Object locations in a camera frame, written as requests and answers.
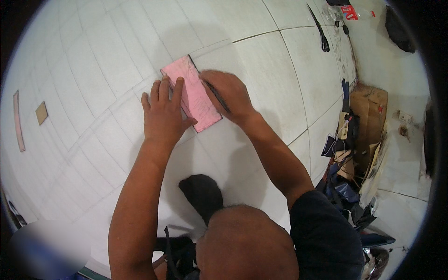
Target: person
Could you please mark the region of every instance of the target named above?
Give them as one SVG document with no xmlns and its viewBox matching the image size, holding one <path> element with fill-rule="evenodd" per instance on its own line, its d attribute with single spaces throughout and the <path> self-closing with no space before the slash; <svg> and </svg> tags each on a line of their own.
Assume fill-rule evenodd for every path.
<svg viewBox="0 0 448 280">
<path fill-rule="evenodd" d="M 168 159 L 185 130 L 196 123 L 181 116 L 183 78 L 177 79 L 170 100 L 165 76 L 154 82 L 150 102 L 148 94 L 142 95 L 145 140 L 109 229 L 112 278 L 359 279 L 364 264 L 359 234 L 314 189 L 300 160 L 252 107 L 246 86 L 235 75 L 215 70 L 202 71 L 200 78 L 214 106 L 248 136 L 270 180 L 286 197 L 290 234 L 259 209 L 224 207 L 214 180 L 194 175 L 179 187 L 204 219 L 205 234 L 196 245 L 187 237 L 169 238 L 168 242 L 157 238 L 158 202 Z M 229 112 L 204 81 L 217 90 Z M 166 256 L 152 264 L 153 251 L 164 242 Z M 176 243 L 190 249 L 180 250 Z M 194 261 L 187 275 L 178 270 L 184 259 Z"/>
</svg>

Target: electrical outlet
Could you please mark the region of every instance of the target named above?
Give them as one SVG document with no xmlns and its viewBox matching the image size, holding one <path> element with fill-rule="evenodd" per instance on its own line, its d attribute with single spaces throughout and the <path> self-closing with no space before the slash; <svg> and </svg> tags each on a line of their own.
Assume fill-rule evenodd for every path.
<svg viewBox="0 0 448 280">
<path fill-rule="evenodd" d="M 399 114 L 398 118 L 402 122 L 405 122 L 409 125 L 412 124 L 412 116 L 408 113 L 403 112 L 402 110 L 400 110 L 400 114 Z"/>
</svg>

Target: red label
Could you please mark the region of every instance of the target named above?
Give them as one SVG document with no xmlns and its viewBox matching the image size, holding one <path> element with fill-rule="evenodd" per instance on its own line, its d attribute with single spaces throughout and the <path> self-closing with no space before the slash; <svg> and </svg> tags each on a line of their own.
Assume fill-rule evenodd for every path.
<svg viewBox="0 0 448 280">
<path fill-rule="evenodd" d="M 342 13 L 344 14 L 344 17 L 348 20 L 358 20 L 358 16 L 355 12 L 355 9 L 352 5 L 345 5 L 341 6 L 340 9 L 342 10 Z"/>
</svg>

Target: dark blue t-shirt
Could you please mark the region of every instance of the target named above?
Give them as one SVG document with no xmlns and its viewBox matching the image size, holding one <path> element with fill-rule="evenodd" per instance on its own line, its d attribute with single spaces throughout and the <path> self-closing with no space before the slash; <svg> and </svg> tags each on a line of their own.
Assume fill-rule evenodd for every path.
<svg viewBox="0 0 448 280">
<path fill-rule="evenodd" d="M 359 233 L 321 192 L 299 197 L 289 219 L 299 280 L 360 279 L 364 256 Z"/>
</svg>

